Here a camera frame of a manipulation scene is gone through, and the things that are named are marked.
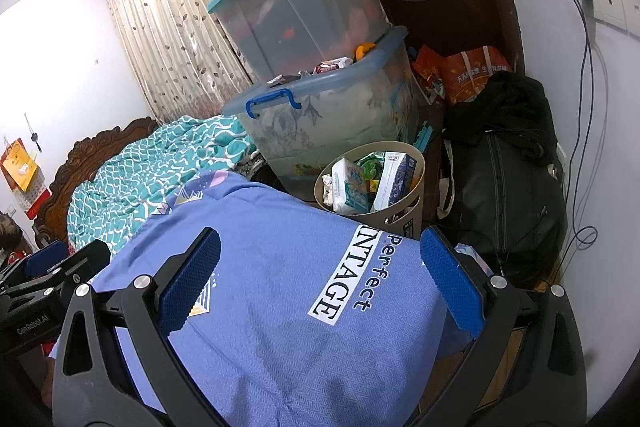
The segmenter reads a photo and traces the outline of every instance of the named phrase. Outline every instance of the electrical outlet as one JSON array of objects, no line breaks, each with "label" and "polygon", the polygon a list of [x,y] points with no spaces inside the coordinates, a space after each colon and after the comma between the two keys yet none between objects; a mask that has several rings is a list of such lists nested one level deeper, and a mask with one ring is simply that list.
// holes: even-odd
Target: electrical outlet
[{"label": "electrical outlet", "polygon": [[626,28],[640,37],[640,0],[622,0],[625,9]]},{"label": "electrical outlet", "polygon": [[626,31],[622,0],[593,0],[593,16]]}]

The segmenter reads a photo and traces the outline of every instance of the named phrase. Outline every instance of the transparent storage box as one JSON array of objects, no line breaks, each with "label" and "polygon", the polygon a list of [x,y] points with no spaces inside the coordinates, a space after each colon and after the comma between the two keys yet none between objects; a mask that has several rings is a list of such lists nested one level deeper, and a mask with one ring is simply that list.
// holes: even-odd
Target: transparent storage box
[{"label": "transparent storage box", "polygon": [[418,115],[404,26],[362,60],[284,86],[257,84],[227,102],[290,194],[314,201],[318,174],[371,142],[413,142]]},{"label": "transparent storage box", "polygon": [[260,80],[353,58],[388,30],[380,0],[211,0],[207,9]]}]

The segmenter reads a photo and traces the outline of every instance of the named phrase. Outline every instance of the printed graphic on shirt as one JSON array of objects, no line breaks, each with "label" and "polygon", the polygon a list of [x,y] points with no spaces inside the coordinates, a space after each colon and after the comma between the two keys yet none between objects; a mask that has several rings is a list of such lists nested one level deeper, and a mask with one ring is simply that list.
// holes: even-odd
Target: printed graphic on shirt
[{"label": "printed graphic on shirt", "polygon": [[191,193],[187,193],[187,191],[184,190],[184,187],[183,187],[178,193],[178,197],[175,198],[174,206],[178,206],[179,204],[183,204],[183,203],[188,203],[189,201],[197,201],[201,199],[202,199],[202,190],[199,190],[198,192],[192,191]]},{"label": "printed graphic on shirt", "polygon": [[402,237],[388,234],[386,239],[389,243],[382,247],[378,258],[373,261],[372,268],[366,276],[364,288],[358,293],[357,300],[352,306],[355,310],[365,312],[372,308],[374,295],[384,287],[383,282],[391,275],[391,260],[396,253],[396,247],[402,243]]},{"label": "printed graphic on shirt", "polygon": [[338,267],[307,315],[330,326],[335,325],[367,269],[382,233],[367,225],[357,227]]},{"label": "printed graphic on shirt", "polygon": [[169,203],[167,203],[166,201],[163,201],[156,207],[156,209],[151,213],[151,215],[152,216],[163,215],[163,214],[169,214],[170,212],[171,212],[171,207],[169,206]]},{"label": "printed graphic on shirt", "polygon": [[204,288],[200,292],[198,296],[198,300],[196,300],[191,312],[189,313],[190,317],[195,317],[197,315],[202,315],[203,313],[209,313],[209,305],[211,302],[211,291],[216,287],[216,274],[212,273],[209,280],[204,285]]}]

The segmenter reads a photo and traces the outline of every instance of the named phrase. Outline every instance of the curtain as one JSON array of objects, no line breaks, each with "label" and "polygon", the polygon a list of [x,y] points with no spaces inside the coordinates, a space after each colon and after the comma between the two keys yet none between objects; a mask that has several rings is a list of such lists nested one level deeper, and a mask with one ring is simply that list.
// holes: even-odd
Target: curtain
[{"label": "curtain", "polygon": [[156,118],[209,118],[251,85],[248,65],[209,0],[108,0],[131,66]]}]

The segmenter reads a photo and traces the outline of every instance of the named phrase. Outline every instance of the beige trash can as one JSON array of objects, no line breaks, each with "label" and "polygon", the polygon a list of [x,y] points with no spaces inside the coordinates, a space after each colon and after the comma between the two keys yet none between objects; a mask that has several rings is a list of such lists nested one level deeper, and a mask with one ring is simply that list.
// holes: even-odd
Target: beige trash can
[{"label": "beige trash can", "polygon": [[413,188],[409,194],[398,201],[398,203],[391,205],[388,208],[372,212],[370,214],[354,214],[353,216],[344,216],[350,219],[354,219],[364,225],[369,225],[375,229],[384,230],[388,233],[394,233],[396,235],[402,235],[403,237],[409,237],[412,239],[420,239],[420,231],[422,228],[422,204],[424,196],[424,170],[425,163],[424,158],[420,151],[415,147],[402,142],[375,142],[367,145],[362,145],[351,149],[349,152],[341,155],[332,161],[321,172],[320,176],[316,180],[314,186],[314,195],[316,197],[316,203],[324,210],[333,212],[322,203],[322,195],[324,193],[324,186],[322,185],[322,176],[331,174],[331,167],[341,158],[347,158],[349,161],[356,162],[360,158],[364,158],[367,154],[376,151],[389,151],[389,152],[403,152],[407,153],[416,161],[414,181],[417,179],[417,185]]}]

